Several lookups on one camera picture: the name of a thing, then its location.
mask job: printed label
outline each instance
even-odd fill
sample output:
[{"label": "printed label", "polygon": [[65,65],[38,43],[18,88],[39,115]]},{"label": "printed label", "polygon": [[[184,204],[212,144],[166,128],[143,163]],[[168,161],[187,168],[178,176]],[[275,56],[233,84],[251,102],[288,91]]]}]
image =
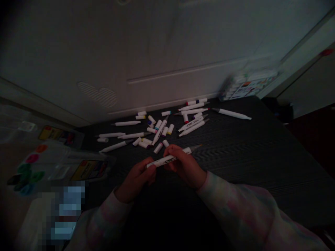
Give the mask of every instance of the printed label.
[{"label": "printed label", "polygon": [[108,161],[83,160],[78,166],[71,180],[89,180],[100,178],[104,175]]}]

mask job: plastic container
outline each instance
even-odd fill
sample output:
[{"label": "plastic container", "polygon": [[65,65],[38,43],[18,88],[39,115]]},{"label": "plastic container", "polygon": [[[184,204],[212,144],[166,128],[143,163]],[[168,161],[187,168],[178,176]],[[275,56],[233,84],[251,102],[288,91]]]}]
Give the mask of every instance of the plastic container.
[{"label": "plastic container", "polygon": [[22,196],[36,197],[50,191],[53,181],[100,181],[108,177],[115,157],[72,149],[55,140],[47,140],[17,167],[7,185]]},{"label": "plastic container", "polygon": [[47,139],[52,139],[71,148],[80,149],[85,136],[81,132],[10,105],[1,105],[0,118],[0,144],[38,145]]}]

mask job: pastel tie-dye sleeve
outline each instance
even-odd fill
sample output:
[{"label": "pastel tie-dye sleeve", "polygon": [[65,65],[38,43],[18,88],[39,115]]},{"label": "pastel tie-dye sleeve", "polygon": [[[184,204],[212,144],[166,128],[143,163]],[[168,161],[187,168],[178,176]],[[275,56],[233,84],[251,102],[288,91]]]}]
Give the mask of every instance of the pastel tie-dye sleeve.
[{"label": "pastel tie-dye sleeve", "polygon": [[114,190],[103,204],[81,214],[66,250],[104,250],[121,235],[133,203],[117,200]]},{"label": "pastel tie-dye sleeve", "polygon": [[197,193],[237,250],[329,250],[283,213],[266,189],[234,185],[207,172]]}]

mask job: marker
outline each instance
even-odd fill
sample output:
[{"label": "marker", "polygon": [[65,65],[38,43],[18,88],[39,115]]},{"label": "marker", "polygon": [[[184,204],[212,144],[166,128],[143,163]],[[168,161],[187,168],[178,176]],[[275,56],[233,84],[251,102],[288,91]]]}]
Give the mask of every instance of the marker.
[{"label": "marker", "polygon": [[162,132],[162,137],[165,138],[166,137],[166,133],[168,132],[168,127],[164,127],[163,132]]},{"label": "marker", "polygon": [[107,138],[98,138],[97,142],[101,142],[101,143],[107,143],[108,139]]},{"label": "marker", "polygon": [[154,124],[150,120],[148,121],[148,125],[150,128],[154,128]]},{"label": "marker", "polygon": [[183,131],[181,134],[178,135],[179,138],[180,138],[181,136],[187,135],[187,134],[189,134],[190,132],[193,132],[195,129],[198,129],[199,127],[203,126],[208,120],[209,120],[209,119],[202,120],[202,121],[200,121],[200,123],[198,123],[198,124],[192,126],[191,128],[189,128],[189,129]]},{"label": "marker", "polygon": [[143,112],[139,112],[139,113],[137,113],[137,116],[146,115],[146,114],[147,114],[147,112],[146,112],[146,111],[143,111]]},{"label": "marker", "polygon": [[163,140],[162,143],[164,144],[165,147],[168,147],[170,145],[166,139]]},{"label": "marker", "polygon": [[184,124],[187,124],[188,123],[188,116],[187,116],[187,114],[184,114],[183,118],[184,118]]},{"label": "marker", "polygon": [[128,139],[128,138],[145,137],[145,136],[147,136],[149,134],[151,134],[151,132],[139,132],[139,133],[136,133],[136,134],[122,135],[122,136],[119,136],[118,138]]},{"label": "marker", "polygon": [[182,111],[175,113],[175,115],[184,115],[184,114],[196,114],[199,112],[205,112],[208,111],[210,108],[199,108],[199,109],[193,109],[193,110],[188,110],[188,111]]},{"label": "marker", "polygon": [[156,129],[154,129],[154,128],[150,128],[150,127],[147,128],[147,131],[148,131],[148,132],[155,133],[155,134],[157,133],[157,130],[156,130]]},{"label": "marker", "polygon": [[168,133],[169,135],[171,135],[173,129],[174,129],[174,125],[171,124],[171,125],[169,126],[169,129],[168,129],[167,133]]},{"label": "marker", "polygon": [[213,108],[214,111],[224,114],[224,115],[228,115],[228,116],[232,116],[232,117],[236,117],[239,119],[251,119],[250,117],[244,115],[244,114],[240,114],[240,113],[236,113],[236,112],[231,112],[228,110],[224,110],[224,109],[220,109],[220,108]]},{"label": "marker", "polygon": [[151,146],[151,144],[152,144],[152,140],[149,140],[149,139],[146,139],[146,138],[143,138],[143,139],[142,139],[142,142],[144,142],[144,143],[146,143],[146,144],[148,144],[148,145],[150,145],[150,146]]},{"label": "marker", "polygon": [[147,143],[144,143],[142,141],[139,142],[139,146],[145,148],[145,149],[149,149],[150,148],[150,145],[148,145]]},{"label": "marker", "polygon": [[194,116],[192,117],[192,119],[196,119],[196,118],[198,118],[198,117],[200,117],[200,116],[202,116],[202,113],[197,113],[196,115],[194,115]]},{"label": "marker", "polygon": [[158,144],[158,146],[155,148],[154,153],[155,153],[155,154],[158,154],[159,151],[162,149],[162,147],[163,147],[163,143],[160,142],[160,143]]},{"label": "marker", "polygon": [[147,116],[145,115],[140,115],[140,116],[135,116],[136,119],[145,119]]},{"label": "marker", "polygon": [[114,133],[110,133],[110,134],[99,134],[96,135],[96,138],[113,138],[113,137],[119,137],[122,135],[126,135],[124,132],[114,132]]},{"label": "marker", "polygon": [[161,126],[159,127],[155,137],[154,137],[154,140],[152,142],[152,145],[155,145],[156,142],[158,141],[159,137],[161,136],[162,132],[163,132],[163,129],[164,127],[166,126],[166,124],[168,123],[168,118],[169,118],[169,115],[165,117],[165,119],[163,120]]},{"label": "marker", "polygon": [[198,123],[200,123],[200,122],[201,122],[202,120],[204,120],[204,118],[206,118],[207,116],[208,116],[208,114],[205,114],[205,115],[203,115],[203,116],[201,116],[201,117],[199,117],[199,118],[197,118],[197,119],[194,119],[194,120],[188,122],[186,125],[183,125],[183,126],[178,130],[178,132],[184,131],[184,130],[186,130],[186,129],[188,129],[188,128],[190,128],[190,127],[192,127],[192,126],[194,126],[194,125],[196,125],[196,124],[198,124]]},{"label": "marker", "polygon": [[[197,148],[201,147],[202,145],[195,145],[195,146],[190,146],[187,148],[183,149],[183,152],[185,152],[186,154],[191,154],[192,152],[194,152]],[[170,163],[174,160],[176,160],[177,158],[175,156],[169,155],[166,156],[164,158],[161,158],[159,160],[156,160],[154,162],[151,162],[150,164],[147,164],[147,168],[151,165],[155,165],[156,167],[160,167],[162,165],[165,165],[167,163]]]},{"label": "marker", "polygon": [[112,126],[134,126],[136,124],[141,123],[140,121],[126,121],[126,122],[116,122],[112,123]]},{"label": "marker", "polygon": [[171,111],[162,112],[162,116],[163,117],[166,116],[166,115],[171,115],[171,114],[172,114]]},{"label": "marker", "polygon": [[207,98],[189,101],[189,102],[186,102],[186,105],[187,106],[189,106],[189,105],[195,105],[195,104],[199,104],[201,102],[207,102]]},{"label": "marker", "polygon": [[202,106],[205,106],[205,105],[208,105],[208,104],[209,104],[209,102],[201,102],[201,103],[195,104],[195,105],[184,106],[183,108],[178,109],[178,111],[187,111],[187,110],[202,107]]},{"label": "marker", "polygon": [[148,116],[148,119],[152,122],[152,124],[156,124],[156,120],[154,120],[151,115]]},{"label": "marker", "polygon": [[115,150],[117,148],[120,148],[120,147],[123,147],[125,145],[128,145],[129,143],[133,142],[134,140],[133,139],[130,139],[130,140],[125,140],[125,141],[122,141],[120,143],[117,143],[115,145],[112,145],[112,146],[109,146],[109,147],[106,147],[106,148],[103,148],[101,151],[99,151],[100,153],[105,153],[105,152],[109,152],[109,151],[112,151],[112,150]]},{"label": "marker", "polygon": [[156,126],[155,126],[155,129],[158,130],[159,127],[161,126],[161,124],[162,124],[162,121],[161,121],[161,120],[158,120],[158,122],[157,122],[157,124],[156,124]]},{"label": "marker", "polygon": [[133,146],[137,146],[142,141],[142,138],[139,137],[137,140],[133,142]]}]

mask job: dark wood grain surface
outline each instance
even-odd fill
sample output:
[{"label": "dark wood grain surface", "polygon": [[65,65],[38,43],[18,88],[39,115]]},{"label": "dark wood grain surface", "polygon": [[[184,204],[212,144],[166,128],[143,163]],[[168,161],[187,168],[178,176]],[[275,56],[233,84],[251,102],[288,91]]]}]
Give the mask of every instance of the dark wood grain surface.
[{"label": "dark wood grain surface", "polygon": [[[177,138],[177,130],[184,123],[183,118],[171,115],[167,124],[172,123],[175,128],[172,135],[166,137],[170,144],[177,144],[182,148],[203,144],[192,155],[204,170],[232,183],[266,188],[281,210],[306,227],[335,223],[334,180],[257,97],[227,102],[219,102],[217,99],[210,101],[206,107],[219,107],[242,113],[252,117],[252,120],[241,120],[208,111],[208,123],[182,138]],[[169,109],[148,112],[148,115],[158,121],[162,119],[161,112],[167,110]],[[176,112],[177,108],[172,107],[170,110]],[[81,128],[80,131],[85,133],[82,148],[99,151],[121,141],[110,138],[109,143],[98,143],[94,138],[97,134],[146,131],[146,121],[134,126],[110,126],[112,122],[130,120],[135,120],[135,115]],[[150,135],[147,138],[152,140],[153,137],[154,135]],[[109,179],[90,184],[87,206],[100,205],[112,189],[124,180],[134,164],[148,156],[155,160],[162,157],[164,148],[158,155],[153,150],[128,145],[108,153],[118,158],[116,166]],[[145,187],[137,198],[127,222],[126,232],[128,231],[128,235],[132,231],[135,234],[134,228],[143,224],[154,226],[148,229],[159,229],[161,226],[166,229],[166,224],[176,223],[175,217],[178,218],[178,224],[182,222],[184,227],[187,226],[186,229],[174,229],[175,232],[188,231],[194,234],[194,229],[201,225],[202,230],[196,233],[199,237],[217,234],[215,219],[196,193],[175,173],[161,167],[157,171],[156,182]]]}]

